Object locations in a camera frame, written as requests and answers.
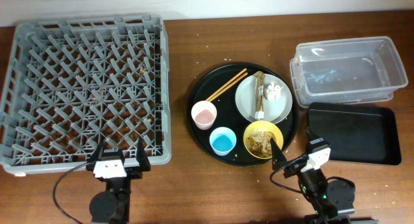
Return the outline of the light blue cup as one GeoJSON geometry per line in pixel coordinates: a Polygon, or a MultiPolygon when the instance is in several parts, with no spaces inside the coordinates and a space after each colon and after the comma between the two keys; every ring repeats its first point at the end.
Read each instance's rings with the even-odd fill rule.
{"type": "Polygon", "coordinates": [[[219,127],[211,132],[209,141],[216,155],[225,156],[234,149],[237,137],[230,128],[219,127]]]}

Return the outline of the food scraps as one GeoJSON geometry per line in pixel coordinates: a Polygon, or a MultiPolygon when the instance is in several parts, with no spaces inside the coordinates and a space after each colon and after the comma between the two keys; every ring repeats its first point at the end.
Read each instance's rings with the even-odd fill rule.
{"type": "Polygon", "coordinates": [[[275,136],[269,131],[253,130],[246,139],[248,151],[260,158],[271,157],[271,138],[275,139],[275,136]]]}

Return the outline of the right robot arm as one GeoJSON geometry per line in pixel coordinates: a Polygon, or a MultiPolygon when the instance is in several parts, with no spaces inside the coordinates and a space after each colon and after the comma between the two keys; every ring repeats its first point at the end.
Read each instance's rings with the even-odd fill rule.
{"type": "Polygon", "coordinates": [[[372,218],[351,219],[355,213],[354,200],[356,186],[343,177],[326,177],[321,166],[328,162],[331,147],[325,139],[310,129],[305,130],[308,140],[306,152],[288,161],[275,140],[272,147],[272,169],[270,182],[285,190],[301,194],[313,207],[315,213],[306,215],[304,223],[378,223],[372,218]],[[293,189],[273,180],[282,171],[284,178],[296,176],[299,188],[293,189]]]}

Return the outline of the pink cup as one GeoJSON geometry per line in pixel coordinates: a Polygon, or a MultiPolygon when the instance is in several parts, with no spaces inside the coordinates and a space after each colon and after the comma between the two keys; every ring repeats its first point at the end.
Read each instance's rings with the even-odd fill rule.
{"type": "Polygon", "coordinates": [[[216,107],[209,101],[199,101],[191,109],[191,118],[195,125],[201,130],[212,127],[217,117],[216,107]]]}

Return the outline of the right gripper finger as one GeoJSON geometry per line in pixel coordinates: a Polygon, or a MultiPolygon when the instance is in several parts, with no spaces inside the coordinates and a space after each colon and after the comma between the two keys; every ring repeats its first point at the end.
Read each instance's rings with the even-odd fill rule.
{"type": "Polygon", "coordinates": [[[287,165],[287,159],[284,156],[282,150],[277,145],[276,141],[271,138],[270,140],[272,148],[272,169],[273,171],[278,171],[283,169],[287,165]]]}
{"type": "Polygon", "coordinates": [[[305,136],[310,144],[316,144],[318,142],[318,136],[309,128],[305,129],[305,136]]]}

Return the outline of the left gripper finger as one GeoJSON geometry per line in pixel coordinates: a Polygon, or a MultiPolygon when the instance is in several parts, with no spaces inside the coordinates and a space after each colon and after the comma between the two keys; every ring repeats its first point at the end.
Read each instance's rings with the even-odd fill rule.
{"type": "Polygon", "coordinates": [[[94,165],[102,157],[103,146],[104,146],[104,141],[100,141],[98,143],[96,149],[93,151],[92,155],[87,160],[87,165],[85,167],[85,169],[87,171],[93,171],[94,170],[94,165]]]}
{"type": "Polygon", "coordinates": [[[146,155],[142,137],[138,138],[138,142],[136,146],[136,160],[139,163],[139,167],[142,172],[148,172],[151,170],[151,164],[146,155]]]}

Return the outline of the brown snack wrapper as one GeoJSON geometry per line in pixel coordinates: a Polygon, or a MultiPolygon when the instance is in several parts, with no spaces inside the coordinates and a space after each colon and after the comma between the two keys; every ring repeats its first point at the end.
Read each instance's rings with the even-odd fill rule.
{"type": "Polygon", "coordinates": [[[263,103],[263,90],[265,74],[258,71],[254,74],[256,80],[256,102],[255,102],[255,119],[264,119],[264,103],[263,103]]]}

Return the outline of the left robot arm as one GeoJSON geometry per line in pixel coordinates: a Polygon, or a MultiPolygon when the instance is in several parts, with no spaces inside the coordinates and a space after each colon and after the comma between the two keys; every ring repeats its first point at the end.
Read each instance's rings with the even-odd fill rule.
{"type": "Polygon", "coordinates": [[[93,223],[129,222],[131,181],[143,178],[143,173],[151,170],[142,138],[138,139],[136,160],[138,166],[124,166],[122,150],[107,150],[103,142],[98,144],[87,160],[86,170],[106,183],[105,190],[96,194],[89,205],[93,223]]]}

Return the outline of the white tissue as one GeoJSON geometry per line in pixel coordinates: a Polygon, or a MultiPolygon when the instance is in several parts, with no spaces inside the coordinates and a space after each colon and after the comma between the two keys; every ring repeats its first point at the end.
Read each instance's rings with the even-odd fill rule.
{"type": "Polygon", "coordinates": [[[274,82],[270,82],[265,88],[265,98],[269,101],[279,100],[281,98],[282,89],[282,86],[274,82]]]}

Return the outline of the grey round plate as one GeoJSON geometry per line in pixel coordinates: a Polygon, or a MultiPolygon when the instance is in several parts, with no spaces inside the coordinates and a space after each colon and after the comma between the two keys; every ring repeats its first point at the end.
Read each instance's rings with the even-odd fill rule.
{"type": "MultiPolygon", "coordinates": [[[[240,112],[242,117],[250,122],[256,121],[256,83],[257,78],[253,75],[248,76],[238,85],[235,92],[235,103],[237,110],[240,112]]],[[[265,90],[267,90],[270,85],[278,85],[281,88],[279,98],[269,100],[266,94],[264,94],[263,97],[263,120],[277,124],[284,120],[290,113],[293,105],[292,93],[285,82],[271,74],[265,74],[264,85],[265,90]]]]}

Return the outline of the yellow bowl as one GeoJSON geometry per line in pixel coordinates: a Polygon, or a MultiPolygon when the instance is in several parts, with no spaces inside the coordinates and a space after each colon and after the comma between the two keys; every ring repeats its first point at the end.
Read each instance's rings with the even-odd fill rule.
{"type": "Polygon", "coordinates": [[[246,150],[258,159],[272,158],[272,139],[281,150],[284,143],[281,130],[275,124],[264,120],[252,122],[243,133],[246,150]]]}

